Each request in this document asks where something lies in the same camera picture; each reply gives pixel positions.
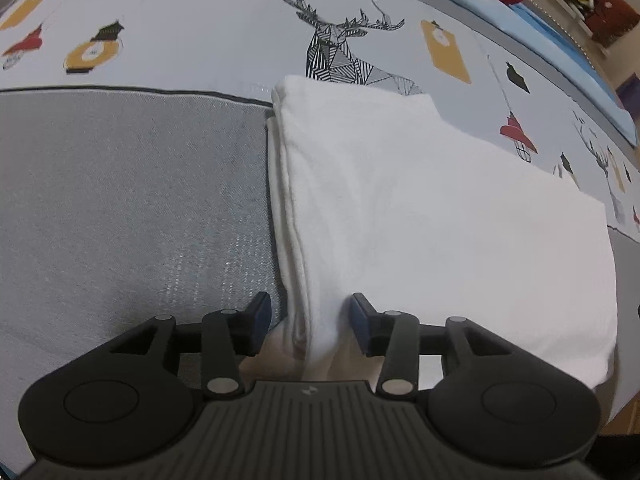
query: folded white garment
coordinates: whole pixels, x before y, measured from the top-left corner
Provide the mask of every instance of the folded white garment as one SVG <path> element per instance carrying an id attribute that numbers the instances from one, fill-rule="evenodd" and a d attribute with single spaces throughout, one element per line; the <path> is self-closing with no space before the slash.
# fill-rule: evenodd
<path id="1" fill-rule="evenodd" d="M 374 380 L 350 295 L 421 322 L 465 316 L 594 387 L 616 340 L 604 206 L 442 120 L 428 95 L 289 76 L 268 124 L 289 318 L 246 363 Z M 442 376 L 421 362 L 420 387 Z"/>

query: deer antler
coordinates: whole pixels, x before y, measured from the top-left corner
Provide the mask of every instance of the deer antler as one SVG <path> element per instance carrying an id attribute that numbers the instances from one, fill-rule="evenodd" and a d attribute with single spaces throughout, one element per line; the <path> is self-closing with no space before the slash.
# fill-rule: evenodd
<path id="1" fill-rule="evenodd" d="M 306 3 L 305 0 L 282 0 L 286 4 L 289 4 L 294 9 L 298 10 L 298 17 L 307 22 L 309 25 L 315 27 L 317 23 L 324 21 L 318 16 L 318 12 Z"/>
<path id="2" fill-rule="evenodd" d="M 596 162 L 598 163 L 598 166 L 600 167 L 600 169 L 604 171 L 605 176 L 608 177 L 609 171 L 607 170 L 607 168 L 609 167 L 609 157 L 604 152 L 601 152 L 601 153 L 597 152 L 596 149 L 593 147 L 593 142 L 591 142 L 591 139 L 587 143 L 587 140 L 584 138 L 584 135 L 582 134 L 582 126 L 578 128 L 574 124 L 574 128 L 578 132 L 578 135 L 580 135 L 580 138 L 582 139 L 582 143 L 585 145 L 587 150 L 589 150 L 591 155 L 593 155 L 596 158 Z M 589 131 L 593 134 L 594 137 L 596 136 L 596 134 L 590 128 L 589 128 Z"/>
<path id="3" fill-rule="evenodd" d="M 362 9 L 360 9 L 360 19 L 356 20 L 353 18 L 349 20 L 346 18 L 344 20 L 344 24 L 341 25 L 342 28 L 346 29 L 354 29 L 354 28 L 375 28 L 377 30 L 397 30 L 398 28 L 404 25 L 404 20 L 400 20 L 395 25 L 391 24 L 391 19 L 388 14 L 385 14 L 385 11 L 380 9 L 380 7 L 376 4 L 375 0 L 371 0 L 371 3 L 377 10 L 382 14 L 382 20 L 376 20 L 376 23 L 370 23 L 367 15 L 364 13 Z"/>

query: gray cloth surface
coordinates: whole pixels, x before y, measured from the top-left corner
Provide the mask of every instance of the gray cloth surface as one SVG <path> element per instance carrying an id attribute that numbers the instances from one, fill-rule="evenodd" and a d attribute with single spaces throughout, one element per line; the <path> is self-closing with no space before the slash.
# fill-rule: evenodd
<path id="1" fill-rule="evenodd" d="M 159 312 L 195 322 L 259 290 L 281 317 L 268 107 L 197 95 L 0 98 L 0 457 L 42 375 Z"/>

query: wall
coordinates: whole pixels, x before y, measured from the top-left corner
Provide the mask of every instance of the wall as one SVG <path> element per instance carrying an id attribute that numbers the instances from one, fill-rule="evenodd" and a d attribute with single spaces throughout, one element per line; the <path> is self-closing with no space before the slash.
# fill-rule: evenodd
<path id="1" fill-rule="evenodd" d="M 625 0 L 640 12 L 640 0 Z M 609 47 L 609 57 L 602 63 L 610 81 L 618 87 L 636 72 L 640 76 L 640 25 Z"/>

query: red lamp print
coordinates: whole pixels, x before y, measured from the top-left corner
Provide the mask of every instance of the red lamp print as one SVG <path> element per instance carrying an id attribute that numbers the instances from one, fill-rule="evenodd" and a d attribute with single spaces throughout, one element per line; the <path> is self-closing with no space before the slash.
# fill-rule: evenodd
<path id="1" fill-rule="evenodd" d="M 42 38 L 40 37 L 41 32 L 42 25 L 33 32 L 27 34 L 22 41 L 19 41 L 5 50 L 2 53 L 2 56 L 4 57 L 2 69 L 9 70 L 11 67 L 15 66 L 16 63 L 22 59 L 25 52 L 38 50 L 42 46 Z"/>
<path id="2" fill-rule="evenodd" d="M 500 80 L 498 79 L 498 74 L 495 71 L 493 63 L 491 63 L 491 58 L 489 56 L 487 56 L 486 58 L 489 61 L 491 70 L 494 72 L 494 77 L 496 82 L 498 83 L 498 86 L 500 87 L 500 91 L 502 92 L 502 96 L 504 97 L 504 102 L 506 103 L 507 108 L 509 109 L 507 123 L 500 128 L 500 134 L 504 135 L 505 137 L 509 137 L 513 141 L 513 144 L 516 147 L 516 153 L 518 153 L 518 156 L 522 160 L 525 160 L 526 162 L 531 162 L 531 152 L 537 153 L 538 150 L 536 149 L 531 139 L 529 139 L 529 137 L 526 136 L 526 134 L 522 129 L 522 126 L 520 126 L 520 123 L 516 119 L 516 116 L 513 114 L 513 109 L 511 109 L 511 104 L 509 102 L 507 94 L 504 92 L 504 89 L 500 84 Z"/>

